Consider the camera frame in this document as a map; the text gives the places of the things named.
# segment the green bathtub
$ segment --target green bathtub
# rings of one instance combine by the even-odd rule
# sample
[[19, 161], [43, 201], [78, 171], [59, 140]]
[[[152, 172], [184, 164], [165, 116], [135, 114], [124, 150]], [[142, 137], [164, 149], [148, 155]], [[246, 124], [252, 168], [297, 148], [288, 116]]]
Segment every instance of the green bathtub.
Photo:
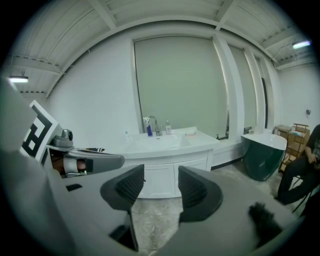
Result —
[[267, 180], [279, 167], [287, 140], [275, 134], [242, 135], [246, 153], [243, 157], [245, 171], [253, 180]]

